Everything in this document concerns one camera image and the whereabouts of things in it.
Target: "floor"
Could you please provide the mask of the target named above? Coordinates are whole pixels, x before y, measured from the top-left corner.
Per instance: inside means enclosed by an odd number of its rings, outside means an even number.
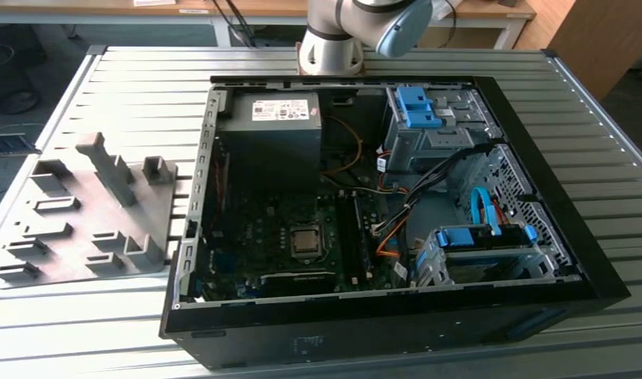
[[[35,30],[49,58],[47,63],[29,69],[28,75],[43,100],[24,114],[0,115],[4,133],[23,132],[31,141],[37,138],[89,45],[215,46],[208,25],[79,25],[76,39],[65,38],[59,25],[37,25]],[[290,33],[288,30],[282,32],[276,27],[267,27],[257,30],[257,35],[260,45],[292,46],[294,41],[302,39],[303,28]],[[602,105],[642,149],[642,81],[635,80],[632,74],[618,83]],[[21,162],[21,158],[0,159],[0,200]]]

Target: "blue drive bracket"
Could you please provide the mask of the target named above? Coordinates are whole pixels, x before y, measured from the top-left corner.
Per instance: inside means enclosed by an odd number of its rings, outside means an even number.
[[[422,87],[398,87],[398,102],[406,125],[412,129],[436,129],[443,120],[435,117],[434,101]]]
[[[487,189],[483,187],[474,187],[470,194],[470,215],[472,217],[472,223],[480,223],[479,220],[479,201],[484,209],[484,223],[491,226],[491,234],[500,235],[499,217],[496,216],[496,208],[491,203],[491,197],[488,196]]]

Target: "black cable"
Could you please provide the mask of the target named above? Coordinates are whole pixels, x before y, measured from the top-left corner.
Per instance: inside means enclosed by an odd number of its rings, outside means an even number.
[[[398,232],[398,262],[402,264],[402,266],[407,269],[407,274],[404,274],[404,279],[400,280],[400,285],[398,285],[399,288],[404,288],[408,286],[408,248],[407,248],[407,221],[403,222],[403,226],[400,227],[400,230]]]
[[[342,156],[342,158],[339,159],[339,162],[342,163],[342,166],[346,166],[346,160],[343,158],[344,158],[344,156]],[[351,180],[354,180],[355,185],[358,187],[360,187],[363,185],[363,182],[360,182],[359,177],[355,176],[355,174],[354,174],[354,172],[351,171],[350,168],[347,168],[346,170],[340,171],[340,172],[343,172],[351,178]]]
[[[451,29],[448,30],[448,36],[447,36],[447,41],[442,45],[439,45],[438,49],[443,49],[447,47],[448,43],[451,42],[451,39],[454,38],[454,34],[456,32],[456,9],[451,5],[451,2],[448,0],[444,0],[447,3],[448,7],[451,8]]]
[[[414,198],[414,195],[420,194],[424,192],[431,186],[438,184],[442,179],[444,179],[446,174],[451,167],[467,156],[472,154],[479,154],[482,152],[490,152],[494,148],[494,144],[476,144],[472,148],[464,148],[463,150],[458,150],[451,156],[444,158],[444,160],[435,165],[419,178],[414,186],[410,188],[407,196],[404,197],[404,203]],[[442,174],[442,176],[435,176],[431,178],[432,174]]]
[[[221,9],[221,7],[220,7],[219,4],[217,4],[217,0],[213,0],[213,5],[215,5],[215,9],[219,11],[219,14],[220,14],[220,16],[221,16],[223,19],[224,19],[224,22],[227,23],[228,29],[232,31],[233,37],[235,37],[235,38],[237,39],[237,41],[239,41],[243,45],[245,45],[247,47],[255,47],[255,46],[251,44],[249,34],[247,34],[248,39],[244,39],[243,35],[240,34],[240,31],[233,27],[232,22],[228,20],[227,15],[224,14],[223,9]]]
[[[237,22],[240,23],[240,26],[243,28],[243,31],[245,32],[245,35],[248,36],[248,42],[252,47],[257,47],[257,44],[255,43],[255,34],[253,31],[251,30],[248,26],[248,22],[245,21],[245,18],[243,17],[243,14],[237,10],[236,5],[232,3],[232,0],[224,0],[227,2],[228,8],[232,10],[233,16],[237,19]]]

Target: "slotted table surface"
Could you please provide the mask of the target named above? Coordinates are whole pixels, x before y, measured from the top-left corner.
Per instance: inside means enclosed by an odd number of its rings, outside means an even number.
[[[522,122],[614,263],[632,297],[520,343],[209,373],[157,338],[168,270],[131,279],[0,291],[0,373],[87,377],[203,377],[350,371],[351,377],[576,377],[642,375],[642,155],[556,58],[520,51],[367,53],[372,75],[480,75],[499,82]],[[212,75],[295,75],[292,49],[109,47],[85,57],[37,146],[101,131],[127,162],[177,163],[168,251],[183,232],[189,175]],[[0,207],[15,198],[32,157]]]

